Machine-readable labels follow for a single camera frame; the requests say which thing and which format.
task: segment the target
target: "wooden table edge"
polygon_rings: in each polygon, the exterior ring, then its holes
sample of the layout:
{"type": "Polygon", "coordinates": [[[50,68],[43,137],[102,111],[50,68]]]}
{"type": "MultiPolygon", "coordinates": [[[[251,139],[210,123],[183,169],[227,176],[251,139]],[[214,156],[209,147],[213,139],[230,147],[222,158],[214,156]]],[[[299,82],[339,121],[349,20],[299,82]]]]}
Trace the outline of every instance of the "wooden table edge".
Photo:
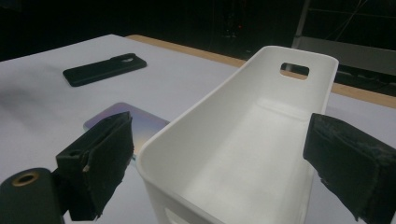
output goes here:
{"type": "MultiPolygon", "coordinates": [[[[208,60],[211,60],[214,62],[226,63],[228,65],[235,66],[235,67],[240,67],[246,62],[244,60],[235,59],[235,58],[228,57],[225,55],[212,53],[212,52],[208,52],[208,51],[201,50],[201,49],[194,49],[194,48],[166,42],[163,40],[150,38],[150,37],[143,36],[143,35],[128,35],[128,36],[126,36],[126,38],[129,38],[129,39],[132,39],[135,41],[139,41],[142,43],[150,44],[150,45],[153,45],[156,47],[190,54],[190,55],[208,59],[208,60]]],[[[338,83],[333,83],[332,92],[336,93],[336,94],[344,95],[347,97],[351,97],[351,98],[354,98],[357,100],[369,102],[372,104],[383,105],[383,106],[387,106],[390,108],[396,108],[396,97],[388,96],[386,94],[381,94],[381,93],[377,93],[377,92],[373,92],[373,91],[366,91],[366,90],[362,90],[362,89],[358,89],[358,88],[354,88],[354,87],[350,87],[350,86],[346,86],[346,85],[342,85],[342,84],[338,84],[338,83]]]]}

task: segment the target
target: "basket handle hole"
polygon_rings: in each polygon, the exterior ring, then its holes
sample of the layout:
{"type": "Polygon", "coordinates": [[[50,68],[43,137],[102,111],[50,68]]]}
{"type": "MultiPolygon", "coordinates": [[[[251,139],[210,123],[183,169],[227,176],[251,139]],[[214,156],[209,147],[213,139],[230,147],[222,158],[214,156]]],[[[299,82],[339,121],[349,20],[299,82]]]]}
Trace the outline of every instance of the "basket handle hole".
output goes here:
{"type": "Polygon", "coordinates": [[[282,63],[279,73],[286,77],[306,80],[309,75],[309,68],[294,63],[282,63]]]}

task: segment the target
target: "white table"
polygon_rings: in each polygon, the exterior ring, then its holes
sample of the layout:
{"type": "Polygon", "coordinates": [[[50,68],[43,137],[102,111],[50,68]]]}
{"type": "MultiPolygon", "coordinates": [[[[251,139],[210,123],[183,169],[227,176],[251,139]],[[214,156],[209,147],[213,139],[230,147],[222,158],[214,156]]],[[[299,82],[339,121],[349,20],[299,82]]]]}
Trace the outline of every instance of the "white table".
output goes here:
{"type": "MultiPolygon", "coordinates": [[[[29,168],[53,171],[55,156],[83,134],[83,123],[115,103],[125,102],[173,120],[234,71],[236,67],[230,65],[115,35],[2,62],[0,182],[29,168]],[[146,60],[148,67],[78,88],[70,87],[63,77],[67,68],[129,52],[146,60]]],[[[327,114],[396,147],[396,109],[332,93],[327,114]]],[[[68,215],[64,218],[71,223],[68,215]]],[[[133,166],[97,223],[157,223],[133,166]]],[[[305,223],[356,222],[316,176],[305,223]]]]}

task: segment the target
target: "black phone case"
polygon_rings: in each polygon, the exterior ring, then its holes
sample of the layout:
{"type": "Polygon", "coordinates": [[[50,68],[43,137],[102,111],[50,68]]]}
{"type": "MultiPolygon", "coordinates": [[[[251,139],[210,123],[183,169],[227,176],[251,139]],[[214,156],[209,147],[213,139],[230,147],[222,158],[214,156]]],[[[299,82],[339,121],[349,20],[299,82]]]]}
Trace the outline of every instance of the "black phone case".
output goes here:
{"type": "Polygon", "coordinates": [[[79,87],[146,66],[147,63],[143,59],[128,53],[99,63],[64,70],[64,77],[72,87],[79,87]]]}

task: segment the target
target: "black fabric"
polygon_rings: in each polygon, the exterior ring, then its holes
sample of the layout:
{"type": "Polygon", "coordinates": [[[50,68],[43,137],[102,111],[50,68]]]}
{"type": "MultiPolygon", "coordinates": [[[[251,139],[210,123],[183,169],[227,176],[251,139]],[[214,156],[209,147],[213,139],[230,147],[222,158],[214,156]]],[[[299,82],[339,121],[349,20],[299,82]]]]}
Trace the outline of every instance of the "black fabric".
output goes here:
{"type": "Polygon", "coordinates": [[[396,210],[394,148],[339,119],[313,114],[304,158],[356,219],[391,222],[396,210]]]}
{"type": "Polygon", "coordinates": [[[134,152],[131,120],[129,112],[102,119],[56,156],[57,175],[74,191],[68,202],[73,220],[101,216],[122,181],[134,152]]]}

